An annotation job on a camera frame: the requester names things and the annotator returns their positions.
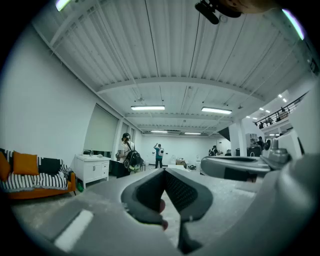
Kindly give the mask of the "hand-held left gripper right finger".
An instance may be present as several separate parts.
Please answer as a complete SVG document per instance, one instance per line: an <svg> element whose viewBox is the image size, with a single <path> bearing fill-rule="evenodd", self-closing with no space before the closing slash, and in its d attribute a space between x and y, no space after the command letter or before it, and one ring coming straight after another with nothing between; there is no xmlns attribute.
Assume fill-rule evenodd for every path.
<svg viewBox="0 0 320 256"><path fill-rule="evenodd" d="M243 220L259 183L195 175L164 169L164 191L179 216L177 244L165 245L163 256L249 256L253 245Z"/></svg>

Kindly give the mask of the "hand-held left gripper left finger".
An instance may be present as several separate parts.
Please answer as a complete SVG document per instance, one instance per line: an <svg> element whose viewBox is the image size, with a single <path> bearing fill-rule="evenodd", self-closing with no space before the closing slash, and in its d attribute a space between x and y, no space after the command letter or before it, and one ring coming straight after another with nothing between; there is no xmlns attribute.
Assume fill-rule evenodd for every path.
<svg viewBox="0 0 320 256"><path fill-rule="evenodd" d="M161 214L167 230L137 221L122 202L125 188L157 171L147 170L87 188L59 208L39 232L65 256L181 256L177 248L180 216L166 192Z"/></svg>

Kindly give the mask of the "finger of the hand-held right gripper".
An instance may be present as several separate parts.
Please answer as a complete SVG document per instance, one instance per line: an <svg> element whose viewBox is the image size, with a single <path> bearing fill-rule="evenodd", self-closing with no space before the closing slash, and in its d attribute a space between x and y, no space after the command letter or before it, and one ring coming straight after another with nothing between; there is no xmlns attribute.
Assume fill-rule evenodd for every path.
<svg viewBox="0 0 320 256"><path fill-rule="evenodd" d="M200 166L207 176L241 182L255 182L271 171L262 159L202 159Z"/></svg>

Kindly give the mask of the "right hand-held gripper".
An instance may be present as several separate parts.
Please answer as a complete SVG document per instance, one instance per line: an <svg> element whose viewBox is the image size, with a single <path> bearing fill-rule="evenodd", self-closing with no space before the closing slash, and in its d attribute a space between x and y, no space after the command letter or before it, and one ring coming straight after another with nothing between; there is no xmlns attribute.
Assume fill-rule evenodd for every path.
<svg viewBox="0 0 320 256"><path fill-rule="evenodd" d="M290 114L292 130L280 138L291 141L290 161L269 172L239 230L247 233L253 248L245 256L316 255L320 247L320 82ZM204 160L251 163L259 157L206 156Z"/></svg>

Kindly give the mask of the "black box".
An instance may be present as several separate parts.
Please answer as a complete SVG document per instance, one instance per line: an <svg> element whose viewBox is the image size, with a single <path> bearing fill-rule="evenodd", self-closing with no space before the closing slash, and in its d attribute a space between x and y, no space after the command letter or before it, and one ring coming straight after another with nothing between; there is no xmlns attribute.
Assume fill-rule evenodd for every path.
<svg viewBox="0 0 320 256"><path fill-rule="evenodd" d="M125 168L123 163L114 160L109 162L109 172L113 176L116 176L117 179L130 175L130 172Z"/></svg>

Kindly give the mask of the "white cabinet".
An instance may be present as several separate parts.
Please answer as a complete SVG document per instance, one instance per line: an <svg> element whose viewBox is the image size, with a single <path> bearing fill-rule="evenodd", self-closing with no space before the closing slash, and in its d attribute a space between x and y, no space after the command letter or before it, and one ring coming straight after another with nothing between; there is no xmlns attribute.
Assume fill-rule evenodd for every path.
<svg viewBox="0 0 320 256"><path fill-rule="evenodd" d="M97 155L76 154L74 158L74 173L82 181L83 189L91 182L102 179L109 180L110 158Z"/></svg>

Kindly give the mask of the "black railing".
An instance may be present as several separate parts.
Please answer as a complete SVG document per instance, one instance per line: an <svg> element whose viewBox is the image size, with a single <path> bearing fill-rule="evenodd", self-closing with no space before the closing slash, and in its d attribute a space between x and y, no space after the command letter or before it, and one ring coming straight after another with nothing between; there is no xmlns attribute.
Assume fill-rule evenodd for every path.
<svg viewBox="0 0 320 256"><path fill-rule="evenodd" d="M270 127L271 125L277 124L280 121L283 121L289 117L291 113L293 113L298 105L302 102L304 97L308 94L308 92L304 93L294 101L290 102L289 104L282 106L279 110L268 114L266 117L260 118L253 123L260 129L264 129Z"/></svg>

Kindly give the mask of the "black green backpack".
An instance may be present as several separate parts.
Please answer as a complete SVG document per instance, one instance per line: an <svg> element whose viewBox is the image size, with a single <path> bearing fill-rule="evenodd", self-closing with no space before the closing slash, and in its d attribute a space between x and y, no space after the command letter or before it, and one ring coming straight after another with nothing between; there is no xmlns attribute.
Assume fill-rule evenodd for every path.
<svg viewBox="0 0 320 256"><path fill-rule="evenodd" d="M141 156L136 150L132 150L126 156L123 165L128 172L136 172L140 170Z"/></svg>

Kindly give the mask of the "wide white roller blind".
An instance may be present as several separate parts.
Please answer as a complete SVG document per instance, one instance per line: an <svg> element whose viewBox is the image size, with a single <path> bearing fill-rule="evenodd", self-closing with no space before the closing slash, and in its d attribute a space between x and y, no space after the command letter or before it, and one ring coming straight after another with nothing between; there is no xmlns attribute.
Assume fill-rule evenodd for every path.
<svg viewBox="0 0 320 256"><path fill-rule="evenodd" d="M116 117L96 104L89 121L83 149L111 152L118 121Z"/></svg>

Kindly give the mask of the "orange cushion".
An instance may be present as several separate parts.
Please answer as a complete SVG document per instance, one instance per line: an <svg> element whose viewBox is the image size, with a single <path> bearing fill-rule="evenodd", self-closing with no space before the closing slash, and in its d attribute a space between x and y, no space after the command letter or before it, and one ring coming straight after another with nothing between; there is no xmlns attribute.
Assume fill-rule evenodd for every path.
<svg viewBox="0 0 320 256"><path fill-rule="evenodd" d="M15 175L38 175L38 156L14 151L13 173Z"/></svg>
<svg viewBox="0 0 320 256"><path fill-rule="evenodd" d="M4 154L0 151L0 180L5 182L11 172L11 166Z"/></svg>

